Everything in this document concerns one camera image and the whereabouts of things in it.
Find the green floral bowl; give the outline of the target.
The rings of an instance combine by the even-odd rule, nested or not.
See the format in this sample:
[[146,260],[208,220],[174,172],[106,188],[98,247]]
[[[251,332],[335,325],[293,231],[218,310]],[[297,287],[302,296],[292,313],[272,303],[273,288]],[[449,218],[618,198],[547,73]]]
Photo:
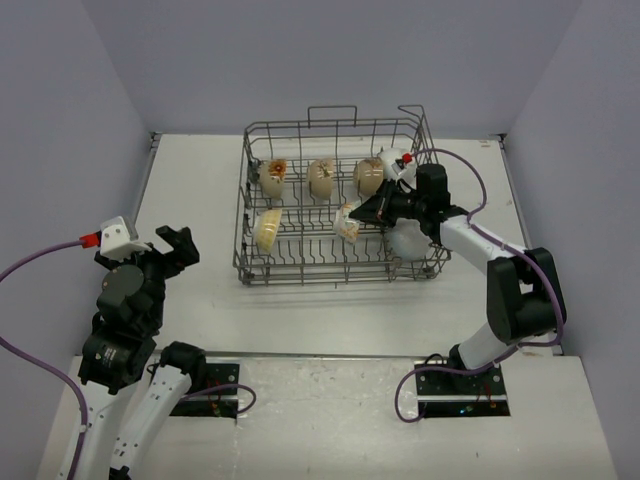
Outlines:
[[345,203],[338,208],[334,215],[333,231],[351,244],[354,244],[358,239],[360,223],[358,220],[352,219],[350,213],[360,206],[360,200]]

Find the yellow checked bowl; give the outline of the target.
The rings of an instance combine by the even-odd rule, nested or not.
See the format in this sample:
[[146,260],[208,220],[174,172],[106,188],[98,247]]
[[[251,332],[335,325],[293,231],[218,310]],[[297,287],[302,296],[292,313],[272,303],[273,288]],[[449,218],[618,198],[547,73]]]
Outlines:
[[270,253],[281,224],[282,210],[269,209],[258,215],[253,225],[254,244],[263,253]]

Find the beige bowl colourful leaves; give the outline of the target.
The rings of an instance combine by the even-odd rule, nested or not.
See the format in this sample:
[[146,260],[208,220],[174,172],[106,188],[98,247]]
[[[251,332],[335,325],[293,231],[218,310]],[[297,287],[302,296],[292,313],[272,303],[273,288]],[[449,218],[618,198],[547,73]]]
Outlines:
[[353,183],[363,197],[374,195],[384,180],[384,166],[379,157],[360,160],[353,171]]

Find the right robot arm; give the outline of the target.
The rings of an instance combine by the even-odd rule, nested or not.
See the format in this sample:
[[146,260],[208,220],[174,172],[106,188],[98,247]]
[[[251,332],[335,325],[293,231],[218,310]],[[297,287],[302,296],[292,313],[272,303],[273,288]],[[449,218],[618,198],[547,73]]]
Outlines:
[[459,254],[485,276],[486,323],[452,347],[444,368],[454,391],[471,391],[483,371],[520,347],[560,343],[566,309],[552,254],[544,248],[512,246],[474,224],[471,212],[451,203],[443,166],[419,166],[416,187],[410,191],[398,182],[383,181],[349,217],[385,228],[399,219],[415,220],[435,245]]

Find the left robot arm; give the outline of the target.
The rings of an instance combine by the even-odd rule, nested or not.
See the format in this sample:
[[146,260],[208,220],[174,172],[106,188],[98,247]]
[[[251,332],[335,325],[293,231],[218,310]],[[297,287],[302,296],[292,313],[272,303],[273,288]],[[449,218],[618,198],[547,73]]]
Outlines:
[[155,231],[170,251],[142,242],[122,218],[81,237],[97,248],[106,268],[92,330],[82,347],[78,377],[84,403],[59,469],[61,479],[129,479],[164,420],[186,393],[208,379],[202,349],[174,341],[165,347],[148,396],[127,426],[127,406],[156,349],[163,325],[166,282],[200,260],[190,228],[164,225]]

